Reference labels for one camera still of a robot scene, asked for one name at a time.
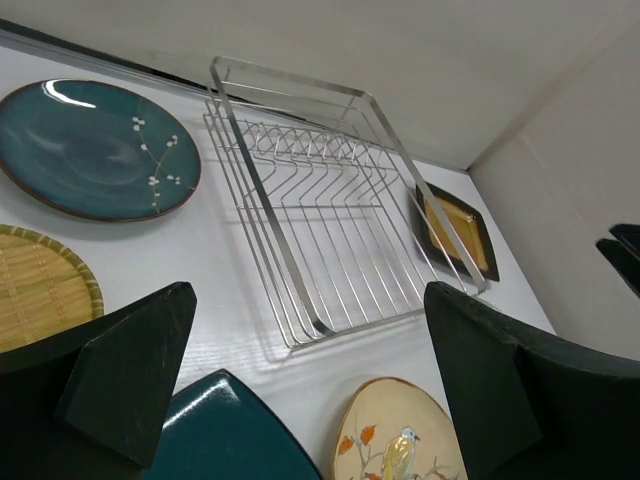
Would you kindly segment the square black yellow plate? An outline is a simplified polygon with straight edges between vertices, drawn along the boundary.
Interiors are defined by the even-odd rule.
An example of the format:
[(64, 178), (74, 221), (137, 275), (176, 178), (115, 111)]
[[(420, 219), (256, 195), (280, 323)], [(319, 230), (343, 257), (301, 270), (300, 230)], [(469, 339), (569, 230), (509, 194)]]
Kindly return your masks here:
[[(438, 186), (431, 183), (427, 185), (480, 273), (487, 280), (499, 282), (495, 252), (480, 212)], [(426, 256), (443, 266), (448, 266), (446, 257), (449, 257), (458, 272), (469, 276), (461, 255), (418, 186), (415, 186), (415, 198), (409, 200), (412, 228)]]

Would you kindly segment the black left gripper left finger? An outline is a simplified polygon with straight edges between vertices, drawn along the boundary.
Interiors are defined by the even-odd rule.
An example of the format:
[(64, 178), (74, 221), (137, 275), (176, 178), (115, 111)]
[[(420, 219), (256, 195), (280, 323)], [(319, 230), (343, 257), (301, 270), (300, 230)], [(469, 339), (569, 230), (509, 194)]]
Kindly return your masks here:
[(196, 305), (176, 282), (3, 353), (2, 468), (150, 468)]

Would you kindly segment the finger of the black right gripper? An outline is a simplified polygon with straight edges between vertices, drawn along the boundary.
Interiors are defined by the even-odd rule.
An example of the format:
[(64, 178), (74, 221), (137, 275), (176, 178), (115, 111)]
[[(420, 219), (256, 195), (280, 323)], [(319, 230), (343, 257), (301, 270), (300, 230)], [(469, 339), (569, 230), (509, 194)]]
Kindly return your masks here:
[(625, 246), (640, 246), (639, 224), (615, 224), (609, 229), (609, 232)]
[(639, 260), (619, 241), (599, 239), (596, 248), (607, 259), (625, 284), (636, 295), (640, 295)]

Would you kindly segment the cream bird painted plate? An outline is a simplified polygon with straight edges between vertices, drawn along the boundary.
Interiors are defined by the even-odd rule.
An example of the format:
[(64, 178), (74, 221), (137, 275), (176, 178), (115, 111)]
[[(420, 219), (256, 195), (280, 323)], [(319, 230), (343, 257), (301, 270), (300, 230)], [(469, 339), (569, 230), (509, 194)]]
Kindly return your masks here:
[(379, 377), (350, 399), (334, 449), (334, 479), (465, 479), (454, 425), (427, 392)]

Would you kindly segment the round woven bamboo plate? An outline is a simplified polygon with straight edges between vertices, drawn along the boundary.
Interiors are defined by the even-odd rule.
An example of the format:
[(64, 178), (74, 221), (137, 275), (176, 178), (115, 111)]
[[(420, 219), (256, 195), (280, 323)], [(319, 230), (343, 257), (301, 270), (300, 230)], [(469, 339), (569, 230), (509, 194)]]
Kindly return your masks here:
[(104, 315), (93, 272), (61, 242), (1, 226), (1, 351), (46, 339)]

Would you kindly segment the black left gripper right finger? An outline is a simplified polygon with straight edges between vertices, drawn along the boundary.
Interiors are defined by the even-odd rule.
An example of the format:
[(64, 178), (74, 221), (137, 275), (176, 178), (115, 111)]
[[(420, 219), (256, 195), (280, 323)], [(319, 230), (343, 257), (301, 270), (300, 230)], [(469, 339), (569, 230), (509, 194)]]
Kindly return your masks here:
[(444, 282), (424, 308), (471, 479), (636, 479), (639, 363), (504, 315)]

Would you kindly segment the square dark teal plate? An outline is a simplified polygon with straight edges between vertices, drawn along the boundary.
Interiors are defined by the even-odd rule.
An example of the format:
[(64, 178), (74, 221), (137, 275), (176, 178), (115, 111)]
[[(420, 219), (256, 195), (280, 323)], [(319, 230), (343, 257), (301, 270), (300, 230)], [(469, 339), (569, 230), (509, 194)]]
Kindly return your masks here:
[(320, 479), (279, 417), (226, 369), (171, 399), (143, 479)]

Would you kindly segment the round teal blossom plate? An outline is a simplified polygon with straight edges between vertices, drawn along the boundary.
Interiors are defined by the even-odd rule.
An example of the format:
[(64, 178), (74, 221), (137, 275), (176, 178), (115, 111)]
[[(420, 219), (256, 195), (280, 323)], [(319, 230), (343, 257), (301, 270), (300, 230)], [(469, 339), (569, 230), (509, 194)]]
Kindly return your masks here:
[(1, 170), (56, 210), (123, 223), (184, 205), (202, 161), (184, 125), (152, 100), (95, 80), (50, 79), (2, 98)]

